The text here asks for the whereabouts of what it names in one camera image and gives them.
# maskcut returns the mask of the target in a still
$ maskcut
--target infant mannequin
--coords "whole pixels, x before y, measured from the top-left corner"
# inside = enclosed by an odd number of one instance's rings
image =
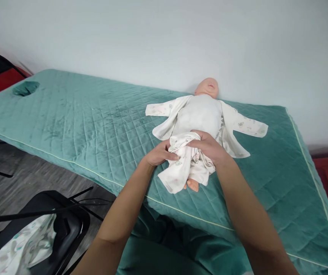
[[[178,161],[168,160],[169,166],[158,174],[169,193],[175,194],[187,185],[198,192],[199,183],[207,186],[209,176],[215,171],[212,161],[198,148],[187,146],[192,140],[200,140],[200,130],[209,133],[233,158],[246,158],[250,153],[237,141],[233,131],[262,138],[268,126],[247,118],[222,100],[216,100],[219,93],[217,81],[203,80],[195,95],[146,106],[146,116],[167,116],[163,123],[153,129],[153,135],[160,140],[170,139],[169,152],[177,154]]]
[[[208,132],[216,138],[221,128],[221,104],[216,100],[219,86],[214,78],[204,79],[196,88],[195,96],[183,107],[173,129],[173,135],[189,132],[193,129]],[[187,180],[188,187],[198,192],[198,182],[192,178]]]

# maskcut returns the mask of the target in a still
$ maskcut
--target doll face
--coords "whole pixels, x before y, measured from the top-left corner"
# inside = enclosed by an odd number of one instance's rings
[[[207,94],[211,96],[213,99],[217,98],[219,94],[219,86],[217,81],[214,78],[206,78],[202,80],[200,84],[198,84],[195,95]]]

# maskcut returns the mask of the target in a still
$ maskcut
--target doll foot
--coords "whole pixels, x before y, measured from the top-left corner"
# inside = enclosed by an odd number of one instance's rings
[[[199,186],[198,182],[194,179],[188,179],[187,181],[188,187],[191,188],[193,191],[198,192]]]

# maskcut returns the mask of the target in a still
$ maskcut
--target white wall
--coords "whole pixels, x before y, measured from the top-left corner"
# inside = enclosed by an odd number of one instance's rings
[[[223,99],[288,107],[328,151],[328,0],[0,0],[0,54],[177,91],[211,76]]]

